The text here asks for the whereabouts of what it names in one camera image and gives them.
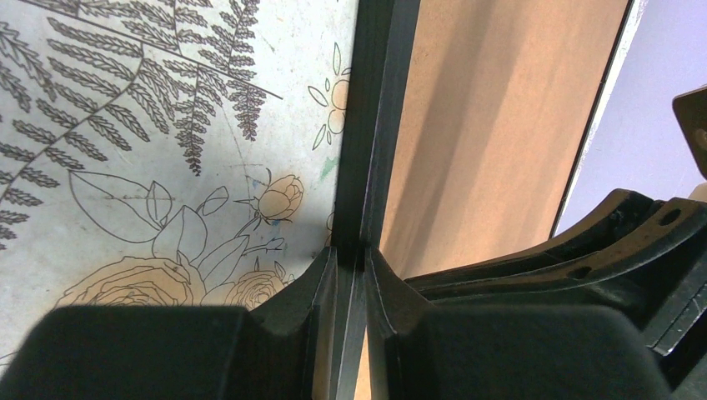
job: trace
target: purple wall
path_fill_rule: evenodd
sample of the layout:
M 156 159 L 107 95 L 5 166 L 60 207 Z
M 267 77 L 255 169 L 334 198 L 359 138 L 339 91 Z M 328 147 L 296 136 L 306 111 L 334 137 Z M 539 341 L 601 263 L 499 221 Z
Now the purple wall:
M 705 84 L 707 2 L 649 0 L 557 233 L 612 189 L 669 199 L 687 197 L 704 182 L 671 104 Z

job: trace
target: floral wallpaper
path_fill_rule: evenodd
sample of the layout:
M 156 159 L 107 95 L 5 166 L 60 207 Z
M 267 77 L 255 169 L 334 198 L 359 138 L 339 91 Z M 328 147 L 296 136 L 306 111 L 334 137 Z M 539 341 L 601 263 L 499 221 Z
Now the floral wallpaper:
M 253 309 L 302 274 L 331 233 L 355 13 L 0 3 L 0 373 L 55 307 Z

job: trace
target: black metal frame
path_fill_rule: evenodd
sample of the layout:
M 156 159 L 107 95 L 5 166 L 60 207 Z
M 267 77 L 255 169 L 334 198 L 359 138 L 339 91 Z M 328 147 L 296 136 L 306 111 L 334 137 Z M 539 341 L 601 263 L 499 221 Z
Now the black metal frame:
M 353 398 L 364 340 L 364 249 L 380 244 L 419 0 L 360 0 L 334 206 L 337 323 L 330 398 Z

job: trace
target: hole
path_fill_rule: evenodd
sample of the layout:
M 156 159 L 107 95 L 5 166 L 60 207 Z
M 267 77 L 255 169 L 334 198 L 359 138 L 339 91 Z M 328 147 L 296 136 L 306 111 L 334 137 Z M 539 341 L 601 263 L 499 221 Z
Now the hole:
M 673 223 L 678 217 L 680 216 L 680 210 L 673 210 L 671 212 L 668 212 L 665 214 L 661 219 L 660 219 L 660 226 L 664 227 L 665 225 L 669 225 Z
M 707 150 L 707 131 L 704 129 L 695 129 L 694 141 L 697 143 L 699 148 L 702 150 Z
M 589 273 L 592 272 L 592 267 L 581 267 L 577 268 L 574 271 L 567 272 L 567 278 L 574 279 L 574 280 L 581 280 L 587 277 Z

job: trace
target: wooden board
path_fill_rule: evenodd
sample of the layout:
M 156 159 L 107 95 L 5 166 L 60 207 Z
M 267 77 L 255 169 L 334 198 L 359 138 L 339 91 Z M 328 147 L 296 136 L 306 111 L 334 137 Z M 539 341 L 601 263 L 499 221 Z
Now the wooden board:
M 625 8 L 422 1 L 381 246 L 399 276 L 547 239 Z

